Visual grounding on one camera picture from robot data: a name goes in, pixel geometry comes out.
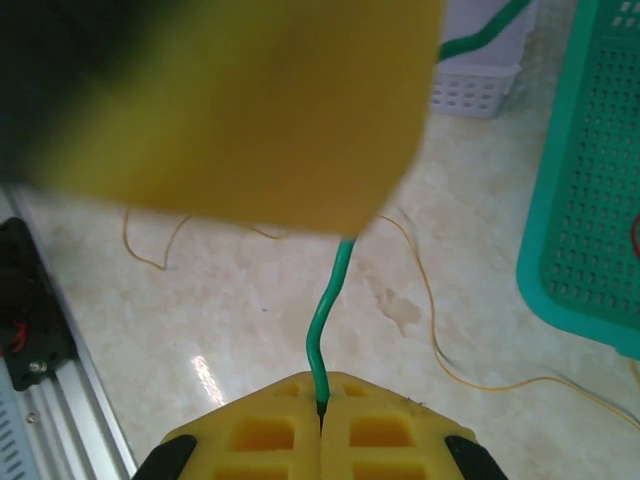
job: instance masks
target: green basket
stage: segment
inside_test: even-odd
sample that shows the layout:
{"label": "green basket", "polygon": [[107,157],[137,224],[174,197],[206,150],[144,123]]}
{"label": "green basket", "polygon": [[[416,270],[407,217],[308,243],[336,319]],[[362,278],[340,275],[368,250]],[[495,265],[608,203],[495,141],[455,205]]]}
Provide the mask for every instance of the green basket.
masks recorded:
{"label": "green basket", "polygon": [[581,0],[518,260],[547,323],[640,359],[640,1]]}

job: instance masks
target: metal frame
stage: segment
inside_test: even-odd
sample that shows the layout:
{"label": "metal frame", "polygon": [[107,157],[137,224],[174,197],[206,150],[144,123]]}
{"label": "metal frame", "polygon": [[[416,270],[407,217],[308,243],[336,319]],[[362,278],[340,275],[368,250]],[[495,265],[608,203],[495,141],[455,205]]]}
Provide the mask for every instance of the metal frame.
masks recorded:
{"label": "metal frame", "polygon": [[136,471],[96,368],[68,304],[52,274],[36,226],[19,192],[4,186],[5,214],[22,218],[31,231],[76,343],[78,358],[25,392],[13,392],[41,480],[123,480]]}

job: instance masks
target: screw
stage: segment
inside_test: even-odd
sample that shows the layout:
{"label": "screw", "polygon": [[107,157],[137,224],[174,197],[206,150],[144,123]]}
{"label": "screw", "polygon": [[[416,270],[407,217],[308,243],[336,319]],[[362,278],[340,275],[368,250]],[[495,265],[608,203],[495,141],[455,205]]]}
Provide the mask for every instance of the screw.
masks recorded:
{"label": "screw", "polygon": [[47,364],[45,362],[31,362],[29,364],[29,370],[32,373],[44,373],[47,371]]}

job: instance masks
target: yellow wire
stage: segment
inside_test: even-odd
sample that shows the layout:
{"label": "yellow wire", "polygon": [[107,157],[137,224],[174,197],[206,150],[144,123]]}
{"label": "yellow wire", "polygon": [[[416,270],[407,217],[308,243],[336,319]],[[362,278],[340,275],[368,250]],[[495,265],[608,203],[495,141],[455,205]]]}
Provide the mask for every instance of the yellow wire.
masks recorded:
{"label": "yellow wire", "polygon": [[629,359],[629,368],[631,369],[631,375],[633,375],[633,379],[636,381],[636,385],[638,386],[638,390],[640,390],[640,373],[638,373],[638,366],[633,358]]}
{"label": "yellow wire", "polygon": [[[600,407],[608,410],[609,412],[613,413],[614,415],[617,415],[619,418],[621,418],[622,420],[627,422],[629,425],[631,425],[634,429],[636,429],[637,431],[640,432],[640,425],[636,421],[634,421],[632,418],[630,418],[629,416],[625,415],[624,413],[618,411],[617,409],[607,405],[605,402],[603,402],[599,398],[596,398],[595,396],[583,391],[582,389],[576,387],[575,385],[571,384],[570,382],[567,382],[566,380],[562,380],[560,378],[550,377],[550,376],[541,376],[541,377],[530,378],[528,380],[524,380],[522,382],[518,382],[518,383],[515,383],[513,385],[507,385],[507,386],[504,386],[504,387],[485,387],[483,385],[477,385],[475,383],[468,382],[468,381],[458,377],[455,373],[453,373],[451,370],[449,370],[449,368],[446,366],[444,361],[440,358],[440,354],[438,353],[438,351],[440,349],[440,346],[438,344],[438,338],[436,336],[436,308],[435,308],[435,301],[434,301],[434,297],[433,297],[433,291],[431,290],[431,284],[429,283],[429,279],[427,278],[427,274],[425,272],[424,266],[422,265],[422,261],[420,260],[420,254],[418,253],[418,249],[414,245],[413,241],[409,238],[409,234],[407,233],[407,231],[405,230],[405,228],[402,225],[400,225],[395,220],[393,220],[393,219],[391,219],[391,218],[389,218],[387,216],[384,216],[384,215],[380,215],[380,218],[382,218],[383,220],[386,220],[387,222],[389,222],[393,226],[395,226],[398,230],[400,230],[400,232],[402,233],[402,236],[404,237],[404,239],[406,240],[407,244],[409,245],[409,249],[411,250],[411,253],[413,254],[413,258],[416,261],[416,265],[418,267],[418,270],[420,271],[420,276],[422,277],[422,281],[423,281],[424,286],[425,286],[425,288],[427,290],[427,295],[429,296],[429,308],[430,308],[430,316],[431,316],[430,331],[431,331],[431,343],[433,345],[433,355],[435,356],[436,361],[438,362],[438,365],[440,365],[440,368],[442,368],[442,370],[444,370],[444,372],[449,377],[451,377],[452,379],[454,379],[455,381],[457,381],[457,382],[459,382],[459,383],[461,383],[463,385],[466,385],[467,387],[475,388],[476,390],[481,390],[483,392],[508,392],[510,390],[515,390],[516,388],[524,387],[524,386],[531,385],[531,384],[537,383],[537,382],[542,382],[542,381],[558,383],[560,385],[564,385],[565,387],[570,388],[574,392],[582,395],[583,397],[587,398],[588,400],[591,400],[596,405],[599,405]],[[640,375],[638,375],[638,372],[637,372],[637,370],[635,368],[635,364],[633,364],[633,366],[632,366],[632,371],[634,373],[634,377],[635,377],[636,382],[638,382],[638,387],[640,388]]]}
{"label": "yellow wire", "polygon": [[[135,258],[139,262],[146,263],[147,265],[150,265],[153,268],[160,270],[161,272],[166,271],[169,265],[169,252],[171,251],[171,246],[173,245],[173,241],[175,240],[176,235],[178,234],[180,229],[184,226],[185,223],[187,223],[187,221],[189,221],[191,216],[189,215],[184,217],[173,229],[173,233],[171,233],[171,237],[169,237],[169,242],[167,243],[167,246],[164,249],[164,263],[160,265],[159,263],[156,263],[153,260],[149,260],[147,258],[141,257],[136,252],[134,252],[133,249],[131,248],[131,244],[129,243],[129,234],[128,234],[130,213],[131,213],[131,207],[127,207],[124,211],[124,218],[122,221],[122,243],[124,243],[124,248],[127,250],[127,253],[129,253],[129,255],[131,255],[133,258]],[[252,232],[258,233],[263,237],[270,238],[271,240],[282,240],[283,238],[286,238],[289,235],[288,233],[283,233],[282,235],[272,235],[270,233],[263,232],[259,228],[256,228],[251,225],[249,226],[242,225],[242,227],[248,230],[251,230]]]}

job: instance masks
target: thin cable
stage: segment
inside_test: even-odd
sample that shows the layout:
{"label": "thin cable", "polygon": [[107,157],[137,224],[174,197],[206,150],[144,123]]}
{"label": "thin cable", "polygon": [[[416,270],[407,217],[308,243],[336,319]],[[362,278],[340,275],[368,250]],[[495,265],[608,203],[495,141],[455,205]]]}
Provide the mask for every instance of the thin cable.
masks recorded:
{"label": "thin cable", "polygon": [[640,260],[640,244],[638,244],[638,230],[640,230],[640,215],[636,217],[631,225],[631,244],[633,251],[636,252],[638,260]]}
{"label": "thin cable", "polygon": [[[129,243],[129,215],[130,215],[130,213],[131,213],[131,207],[127,207],[127,209],[124,211],[124,218],[122,220],[122,243],[124,244],[124,248],[127,250],[127,253],[129,253],[129,255],[131,255],[133,258],[135,258],[139,262],[146,263],[147,265],[150,265],[153,268],[156,268],[156,269],[160,270],[161,272],[166,271],[167,268],[168,268],[168,265],[169,265],[169,253],[171,251],[171,247],[173,245],[173,241],[175,240],[176,235],[178,234],[180,229],[184,226],[185,223],[187,223],[187,221],[189,221],[191,216],[184,217],[182,220],[180,220],[180,222],[173,229],[173,232],[171,233],[171,237],[169,238],[169,242],[167,243],[167,246],[164,249],[164,262],[163,262],[162,265],[160,265],[159,263],[156,263],[153,260],[149,260],[147,258],[141,257],[136,252],[134,252],[133,249],[131,248],[131,244]],[[263,237],[269,238],[271,240],[282,240],[283,238],[287,238],[289,236],[288,233],[283,233],[281,235],[273,235],[271,233],[263,232],[259,228],[256,228],[256,227],[251,226],[251,225],[242,225],[242,228],[246,228],[248,230],[251,230],[252,232],[255,232],[255,233],[257,233],[259,235],[262,235]]]}
{"label": "thin cable", "polygon": [[488,45],[522,12],[531,0],[511,0],[495,14],[479,32],[462,38],[454,38],[440,46],[440,61],[473,52]]}
{"label": "thin cable", "polygon": [[638,390],[640,390],[640,373],[638,373],[638,366],[636,365],[636,361],[633,358],[629,359],[629,369],[631,370],[631,375],[633,375],[633,379],[636,381]]}
{"label": "thin cable", "polygon": [[307,333],[307,358],[309,359],[313,383],[315,384],[316,403],[318,405],[318,415],[320,416],[321,422],[327,411],[327,403],[329,402],[331,392],[329,390],[329,377],[324,366],[324,360],[322,359],[322,351],[320,350],[320,338],[322,337],[322,330],[327,323],[327,317],[329,316],[331,307],[344,284],[344,278],[347,275],[347,268],[349,267],[349,259],[351,258],[354,243],[355,240],[353,239],[343,238],[340,241],[338,252],[333,262],[329,284],[322,294],[322,298],[320,298],[316,312],[311,319],[309,332]]}
{"label": "thin cable", "polygon": [[542,382],[542,381],[558,383],[560,385],[564,385],[565,387],[570,388],[574,392],[580,394],[581,396],[587,398],[588,400],[591,400],[593,403],[599,405],[600,407],[608,410],[610,413],[613,413],[614,415],[618,416],[619,418],[621,418],[622,420],[627,422],[629,425],[631,425],[634,429],[636,429],[637,431],[640,432],[640,425],[638,425],[638,423],[635,422],[633,419],[631,419],[627,415],[621,413],[620,411],[616,410],[615,408],[607,405],[605,402],[603,402],[599,398],[597,398],[597,397],[595,397],[595,396],[593,396],[593,395],[591,395],[591,394],[589,394],[587,392],[584,392],[583,390],[581,390],[580,388],[576,387],[575,385],[567,382],[566,380],[562,380],[560,378],[550,377],[550,376],[541,376],[541,377],[530,378],[528,380],[524,380],[522,382],[514,383],[513,385],[507,385],[507,386],[504,386],[504,387],[485,387],[483,385],[477,385],[475,383],[468,382],[468,381],[458,377],[455,373],[453,373],[451,370],[449,370],[449,368],[445,365],[445,363],[440,358],[440,355],[438,354],[438,350],[439,350],[440,346],[438,344],[438,338],[436,336],[435,300],[434,300],[434,297],[433,297],[433,291],[431,290],[431,284],[429,283],[429,279],[428,279],[427,274],[425,272],[424,266],[422,265],[422,261],[420,260],[420,254],[418,253],[418,249],[414,245],[413,241],[411,241],[411,239],[409,238],[409,234],[407,233],[407,231],[405,230],[405,228],[402,225],[400,225],[395,220],[393,220],[393,219],[391,219],[389,217],[386,217],[384,215],[380,215],[380,218],[382,218],[383,220],[386,220],[387,222],[389,222],[392,225],[394,225],[398,230],[400,230],[400,232],[402,233],[402,236],[404,237],[404,239],[407,242],[407,245],[409,246],[409,249],[411,250],[411,253],[413,254],[413,258],[416,261],[416,265],[418,267],[418,270],[420,271],[420,276],[422,277],[422,281],[424,283],[425,289],[427,290],[427,295],[429,297],[429,309],[430,309],[430,316],[431,316],[430,333],[431,333],[431,343],[433,345],[433,355],[435,356],[436,361],[438,362],[438,365],[440,365],[440,368],[442,368],[442,370],[444,370],[444,372],[449,377],[451,377],[452,379],[454,379],[458,383],[466,385],[467,387],[475,388],[476,390],[481,390],[483,392],[508,392],[510,390],[515,390],[516,388],[524,387],[524,386],[531,385],[531,384],[537,383],[537,382]]}

